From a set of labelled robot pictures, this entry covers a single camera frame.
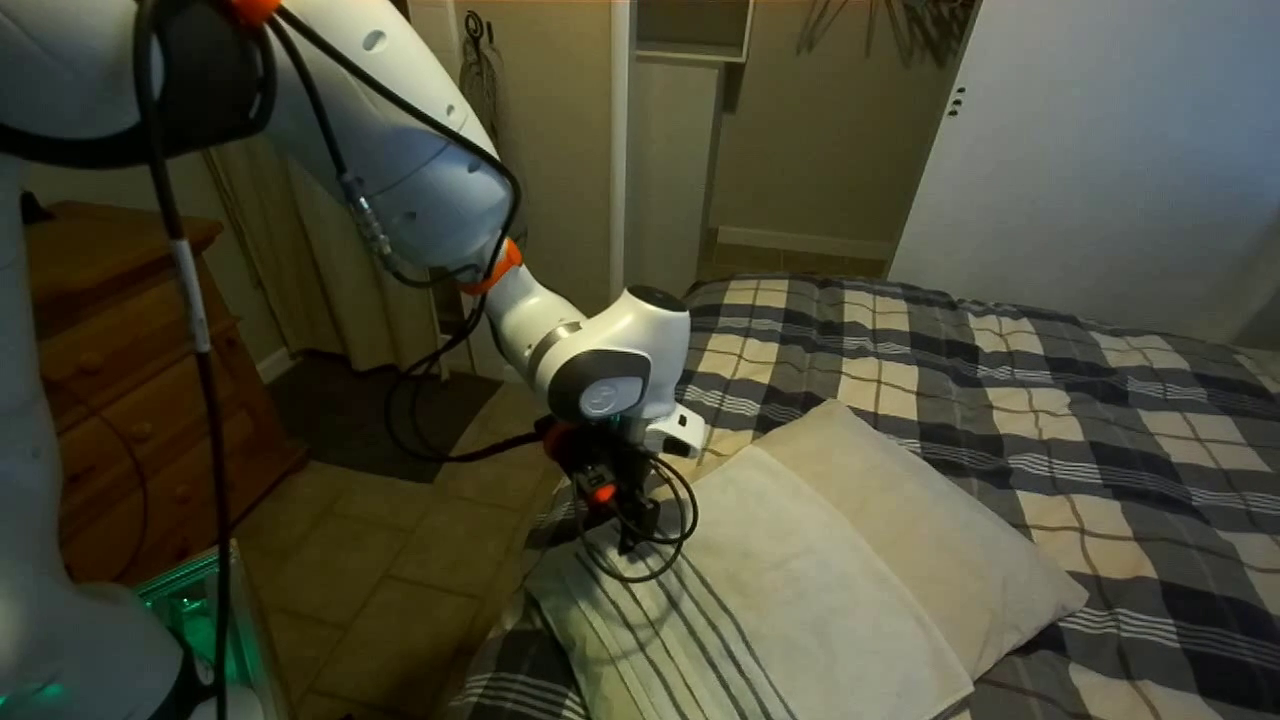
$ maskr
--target plaid bedspread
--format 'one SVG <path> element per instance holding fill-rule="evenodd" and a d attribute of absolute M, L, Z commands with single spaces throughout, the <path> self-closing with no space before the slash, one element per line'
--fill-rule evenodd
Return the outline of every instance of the plaid bedspread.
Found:
<path fill-rule="evenodd" d="M 1280 396 L 1228 348 L 856 280 L 716 280 L 688 304 L 704 464 L 836 396 L 1088 588 L 972 716 L 1280 712 Z M 456 712 L 584 704 L 524 608 Z"/>

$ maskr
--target white robotic arm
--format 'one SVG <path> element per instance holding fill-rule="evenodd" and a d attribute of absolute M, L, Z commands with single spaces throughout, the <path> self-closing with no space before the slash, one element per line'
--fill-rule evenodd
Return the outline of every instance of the white robotic arm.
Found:
<path fill-rule="evenodd" d="M 212 84 L 176 64 L 204 44 L 200 12 L 244 0 L 156 0 L 188 12 L 176 40 L 152 40 L 152 92 L 192 128 L 176 152 L 224 140 L 200 128 L 208 96 L 256 104 L 220 88 L 220 72 L 260 72 L 276 84 L 272 124 L 316 180 L 356 208 L 368 248 L 404 280 L 444 268 L 484 292 L 488 324 L 508 364 L 568 420 L 608 424 L 640 448 L 696 452 L 704 424 L 676 404 L 688 356 L 688 312 L 624 292 L 584 316 L 540 288 L 504 236 L 516 184 L 436 56 L 388 0 L 288 0 L 336 56 L 420 112 L 404 116 L 368 84 L 296 36 L 296 52 L 332 124 L 316 132 L 312 88 L 276 36 L 268 56 L 200 56 Z M 68 584 L 56 552 L 60 460 L 40 396 L 24 248 L 16 224 L 16 160 L 140 164 L 132 88 L 132 0 L 0 0 L 0 716 L 152 716 L 172 700 L 180 648 L 124 592 Z"/>

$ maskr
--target floor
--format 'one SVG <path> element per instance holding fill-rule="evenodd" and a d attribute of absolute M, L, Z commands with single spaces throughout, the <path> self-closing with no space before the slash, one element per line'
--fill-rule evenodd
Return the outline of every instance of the floor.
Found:
<path fill-rule="evenodd" d="M 456 448 L 528 432 L 500 388 Z M 520 588 L 520 540 L 556 484 L 540 448 L 408 484 L 336 464 L 288 476 L 240 552 L 300 720 L 436 716 Z"/>
<path fill-rule="evenodd" d="M 772 248 L 744 248 L 744 244 L 712 244 L 700 256 L 700 280 L 744 276 L 744 272 L 812 272 L 812 276 L 884 280 L 888 264 L 860 260 L 860 256 L 808 256 L 808 252 L 772 252 Z"/>

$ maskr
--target robotic arm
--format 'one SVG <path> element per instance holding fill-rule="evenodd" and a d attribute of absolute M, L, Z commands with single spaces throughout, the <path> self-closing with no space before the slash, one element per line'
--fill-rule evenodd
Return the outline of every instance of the robotic arm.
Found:
<path fill-rule="evenodd" d="M 676 404 L 688 312 L 656 292 L 624 292 L 608 312 L 584 316 L 536 284 L 504 236 L 516 180 L 388 0 L 144 8 L 156 12 L 156 32 L 136 32 L 132 0 L 0 4 L 0 716 L 156 716 L 176 708 L 184 676 L 176 640 L 124 592 L 76 588 L 60 568 L 60 460 L 40 396 L 8 160 L 144 164 L 156 128 L 140 124 L 136 88 L 156 92 L 164 152 L 264 128 L 352 204 L 388 272 L 456 272 L 472 284 L 504 360 L 556 416 L 612 428 L 648 452 L 704 444 L 704 420 Z M 276 12 L 272 36 L 228 24 L 228 8 L 248 20 Z M 132 64 L 136 40 L 152 44 L 144 72 Z"/>

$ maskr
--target striped fabric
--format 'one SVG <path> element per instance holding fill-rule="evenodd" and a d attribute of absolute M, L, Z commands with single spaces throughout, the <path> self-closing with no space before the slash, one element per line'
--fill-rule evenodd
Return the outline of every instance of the striped fabric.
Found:
<path fill-rule="evenodd" d="M 704 468 L 840 400 L 1088 588 L 972 716 L 1280 712 L 1280 400 L 1228 348 L 856 280 L 688 304 Z"/>

